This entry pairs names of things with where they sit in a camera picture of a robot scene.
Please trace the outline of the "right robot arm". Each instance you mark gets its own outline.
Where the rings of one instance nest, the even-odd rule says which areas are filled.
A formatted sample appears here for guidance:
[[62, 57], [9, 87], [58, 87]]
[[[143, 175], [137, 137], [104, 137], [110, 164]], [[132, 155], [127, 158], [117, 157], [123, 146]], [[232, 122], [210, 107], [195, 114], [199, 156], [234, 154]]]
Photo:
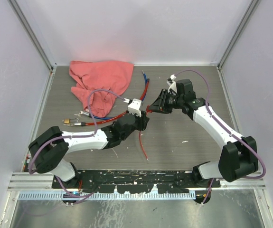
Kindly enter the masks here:
[[212, 178], [233, 182], [258, 171], [257, 146], [253, 137], [243, 137], [230, 128], [204, 98], [196, 97], [189, 79], [177, 82], [169, 79], [167, 83], [169, 88], [161, 90], [147, 111], [170, 114], [173, 109], [180, 109], [203, 127], [222, 150], [218, 161], [208, 161], [193, 168], [192, 180], [196, 186], [204, 187]]

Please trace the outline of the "red cable padlock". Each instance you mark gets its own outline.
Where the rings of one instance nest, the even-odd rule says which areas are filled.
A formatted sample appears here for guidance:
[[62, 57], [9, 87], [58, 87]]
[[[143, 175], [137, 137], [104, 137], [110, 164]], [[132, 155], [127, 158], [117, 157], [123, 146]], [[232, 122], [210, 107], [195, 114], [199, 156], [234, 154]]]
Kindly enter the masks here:
[[145, 149], [144, 149], [144, 147], [143, 147], [143, 143], [142, 143], [142, 131], [139, 131], [139, 143], [140, 143], [141, 151], [142, 151], [142, 153], [143, 153], [143, 155], [144, 155], [144, 157], [145, 157], [145, 160], [146, 160], [147, 162], [149, 162], [148, 155], [147, 155], [147, 153], [146, 153], [146, 151], [145, 151]]

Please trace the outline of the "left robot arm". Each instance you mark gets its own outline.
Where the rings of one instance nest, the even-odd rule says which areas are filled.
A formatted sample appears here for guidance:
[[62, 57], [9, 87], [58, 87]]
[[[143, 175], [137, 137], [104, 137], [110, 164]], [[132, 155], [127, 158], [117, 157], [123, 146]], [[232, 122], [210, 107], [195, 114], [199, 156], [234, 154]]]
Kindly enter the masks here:
[[144, 131], [149, 117], [145, 111], [140, 115], [125, 113], [111, 125], [92, 132], [65, 132], [58, 126], [50, 127], [28, 146], [31, 161], [30, 174], [50, 172], [66, 188], [75, 188], [81, 178], [71, 162], [64, 160], [68, 153], [97, 149], [110, 149], [120, 145], [134, 131]]

